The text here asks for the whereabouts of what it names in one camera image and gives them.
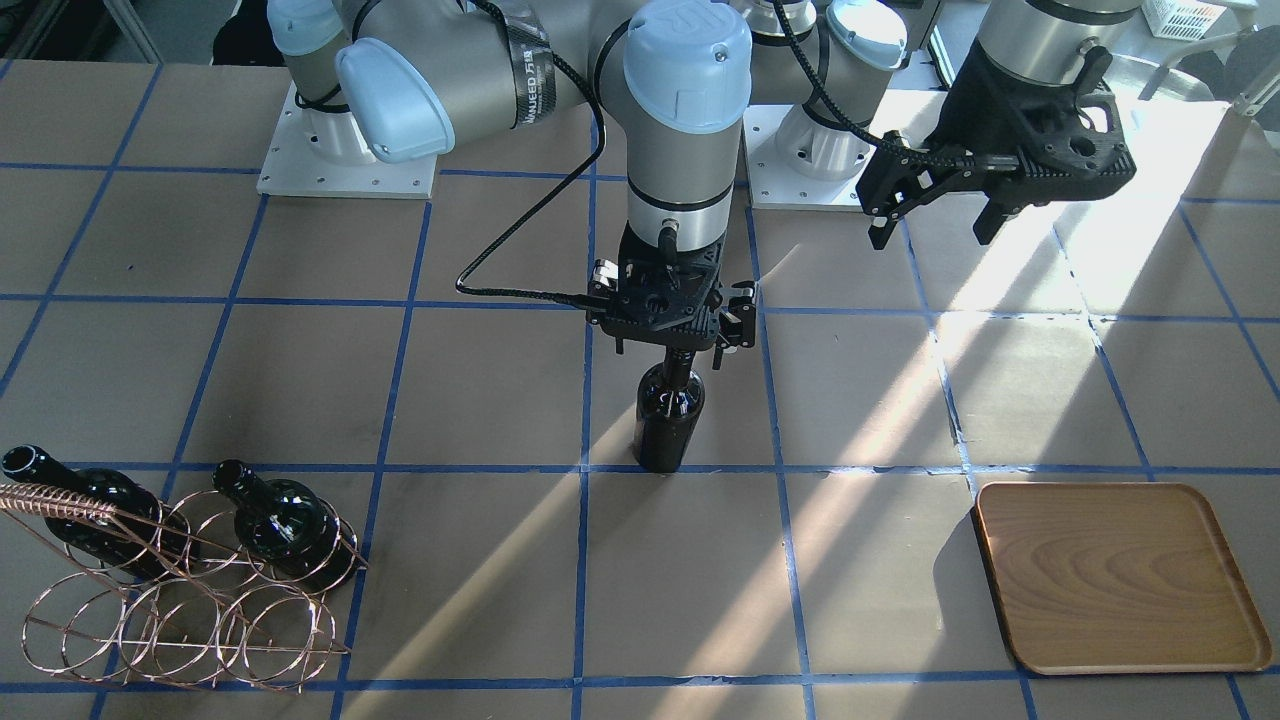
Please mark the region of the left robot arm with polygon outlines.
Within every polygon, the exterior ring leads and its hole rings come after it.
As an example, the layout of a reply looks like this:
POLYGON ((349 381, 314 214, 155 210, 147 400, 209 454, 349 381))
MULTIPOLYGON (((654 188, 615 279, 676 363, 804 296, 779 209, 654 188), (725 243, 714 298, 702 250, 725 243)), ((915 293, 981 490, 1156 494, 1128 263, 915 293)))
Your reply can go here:
POLYGON ((1110 42, 1134 1, 993 1, 919 146, 870 132, 890 77, 906 58, 906 26, 879 1, 750 1, 756 50, 783 50, 801 82, 799 106, 828 136, 870 146, 855 193, 882 249, 915 208, 946 193, 979 192, 974 222, 988 245, 1029 206, 1115 195, 1137 174, 1114 92, 1110 42))

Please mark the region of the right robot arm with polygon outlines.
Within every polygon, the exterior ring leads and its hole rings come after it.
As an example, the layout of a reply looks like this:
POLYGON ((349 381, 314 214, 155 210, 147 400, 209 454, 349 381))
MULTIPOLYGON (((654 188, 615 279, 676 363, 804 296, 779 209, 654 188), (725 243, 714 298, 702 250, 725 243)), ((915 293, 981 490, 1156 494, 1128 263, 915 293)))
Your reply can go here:
POLYGON ((568 187, 561 181, 456 279, 458 292, 584 310, 617 343, 672 356, 751 346, 754 284, 721 283, 742 117, 753 92, 746 20, 714 1, 269 1, 265 17, 301 111, 355 128, 375 163, 460 145, 585 105, 603 154, 627 143, 628 205, 616 260, 588 288, 486 287, 479 268, 568 187))

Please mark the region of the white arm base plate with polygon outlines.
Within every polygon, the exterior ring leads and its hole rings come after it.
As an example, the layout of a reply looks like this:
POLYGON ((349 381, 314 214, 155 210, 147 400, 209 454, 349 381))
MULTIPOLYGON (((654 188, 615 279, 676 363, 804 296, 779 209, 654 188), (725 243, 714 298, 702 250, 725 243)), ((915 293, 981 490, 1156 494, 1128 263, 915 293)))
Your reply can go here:
POLYGON ((256 190, 269 196, 429 200, 436 159, 389 164, 366 146, 349 113, 300 108, 291 85, 256 190))
POLYGON ((819 123, 801 105, 749 106, 742 138, 756 206, 861 210, 856 183, 876 151, 869 143, 819 123))

